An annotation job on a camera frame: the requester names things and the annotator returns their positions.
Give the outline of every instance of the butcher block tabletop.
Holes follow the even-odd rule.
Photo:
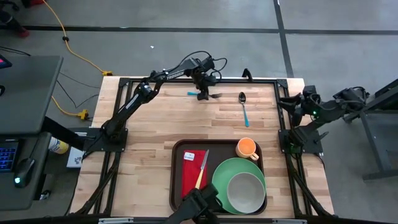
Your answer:
[[[99,128],[112,117],[119,79],[104,77],[93,127]],[[303,79],[288,78],[287,82],[291,96],[303,90]],[[119,165],[112,217],[168,217],[172,214],[170,166],[172,148],[177,141],[249,137],[262,149],[268,204],[261,214],[240,218],[293,218],[285,157],[280,152],[277,137],[280,127],[273,85],[219,83],[210,87],[210,94],[222,93],[223,96],[208,101],[198,101],[196,97],[188,96],[188,91],[196,91],[194,84],[165,83],[151,102],[142,105],[128,119],[129,133]],[[242,105],[238,102],[242,91],[246,94],[248,128],[244,125]],[[81,208],[97,188],[103,157],[104,152],[94,152],[83,161],[70,212]],[[308,188],[323,207],[333,213],[321,161],[309,154],[303,155],[302,160]],[[104,191],[102,209],[107,191],[108,188]],[[301,190],[297,193],[300,208],[304,211]]]

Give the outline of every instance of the red napkin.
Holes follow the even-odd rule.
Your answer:
[[[199,150],[185,150],[184,155],[186,152],[193,153],[195,157],[193,161],[183,159],[182,161],[182,197],[186,196],[190,190],[195,188],[197,183],[200,167],[205,158],[206,151],[199,151]],[[203,175],[201,177],[200,188],[202,189],[206,183],[207,177],[207,164],[205,165],[205,169],[203,170]]]

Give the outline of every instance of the orange mug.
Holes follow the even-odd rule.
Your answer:
[[[256,143],[251,138],[242,138],[239,140],[235,151],[241,158],[250,157],[254,161],[259,159],[259,156],[256,154]]]

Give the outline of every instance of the yellow extension cord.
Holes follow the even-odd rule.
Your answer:
[[[55,16],[55,18],[57,18],[58,23],[61,25],[61,28],[62,28],[64,37],[67,37],[67,32],[65,31],[65,28],[64,28],[64,26],[63,26],[63,24],[62,24],[60,18],[57,16],[57,13],[55,13],[55,11],[51,8],[50,5],[47,4],[47,2],[46,2],[45,0],[43,0],[43,2],[44,2],[44,4],[51,10],[51,12],[52,12],[52,14]],[[84,57],[82,57],[82,56],[76,54],[75,52],[73,52],[73,51],[71,50],[71,48],[69,47],[68,41],[67,41],[67,40],[64,40],[64,41],[65,41],[65,45],[67,46],[67,49],[69,50],[69,52],[70,52],[71,54],[73,54],[74,56],[76,56],[76,57],[78,57],[78,58],[80,58],[80,59],[82,59],[82,60],[84,60],[84,61],[90,63],[92,66],[94,66],[95,68],[97,68],[97,69],[102,73],[103,76],[112,75],[112,71],[104,71],[104,70],[100,69],[97,65],[95,65],[92,61],[90,61],[90,60],[88,60],[87,58],[84,58]],[[86,118],[88,117],[88,112],[87,112],[87,110],[83,110],[83,111],[80,112],[80,113],[69,113],[69,112],[67,112],[67,111],[65,111],[64,109],[61,108],[61,106],[58,104],[58,102],[56,101],[56,99],[54,98],[54,96],[51,96],[51,99],[54,101],[54,103],[55,103],[55,105],[57,106],[57,108],[58,108],[62,113],[66,114],[66,115],[69,115],[69,116],[77,116],[77,117],[80,117],[80,119],[86,119]]]

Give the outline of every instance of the gray concrete floor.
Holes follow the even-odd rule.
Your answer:
[[[398,29],[395,0],[280,0],[286,29]],[[272,0],[50,0],[67,26],[211,27],[277,29]],[[45,6],[15,13],[26,25],[57,25]],[[238,77],[249,68],[255,77],[286,77],[279,34],[186,32],[68,32],[71,47],[103,70],[121,75],[148,75],[175,65],[186,54],[207,50],[228,58],[224,76]],[[375,92],[398,77],[396,35],[288,35],[294,76],[317,86],[324,100],[349,86]],[[102,76],[91,65],[70,55],[57,31],[32,31],[26,39],[0,31],[0,45],[32,55],[61,55],[62,72],[100,86]],[[80,103],[98,89],[60,76],[59,81]],[[54,96],[64,108],[78,111],[62,90]],[[96,99],[81,108],[94,112]],[[61,114],[51,104],[48,116],[67,127],[89,126]],[[335,213],[341,217],[397,222],[398,179],[363,182],[362,175],[377,170],[360,121],[325,125],[330,134],[322,141],[326,176]],[[52,198],[23,213],[6,212],[0,219],[44,217],[66,212],[77,174],[56,176]]]

